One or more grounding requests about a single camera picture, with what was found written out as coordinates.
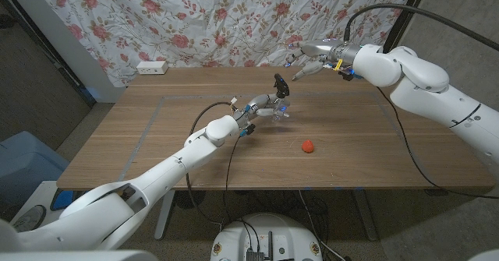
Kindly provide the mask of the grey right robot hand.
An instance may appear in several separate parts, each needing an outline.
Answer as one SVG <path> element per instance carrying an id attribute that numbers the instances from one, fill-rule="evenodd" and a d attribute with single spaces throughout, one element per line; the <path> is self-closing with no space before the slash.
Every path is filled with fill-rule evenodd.
<path id="1" fill-rule="evenodd" d="M 321 39 L 315 41 L 296 41 L 288 45 L 294 51 L 285 59 L 285 67 L 302 56 L 317 58 L 317 61 L 305 65 L 293 77 L 296 81 L 305 76 L 319 73 L 322 69 L 333 69 L 335 71 L 352 66 L 353 61 L 361 47 L 356 44 L 345 43 L 338 39 Z"/>

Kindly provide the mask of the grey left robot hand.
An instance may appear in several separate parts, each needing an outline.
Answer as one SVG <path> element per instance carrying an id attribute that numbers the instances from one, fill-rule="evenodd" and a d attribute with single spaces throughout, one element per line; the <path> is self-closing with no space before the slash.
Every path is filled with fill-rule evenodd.
<path id="1" fill-rule="evenodd" d="M 283 93 L 261 94 L 254 97 L 243 108 L 233 109 L 233 118 L 237 122 L 240 129 L 240 136 L 250 135 L 255 125 L 251 122 L 256 117 L 269 117 L 274 121 L 281 118 L 287 118 L 289 114 L 286 112 L 290 102 L 285 99 Z"/>

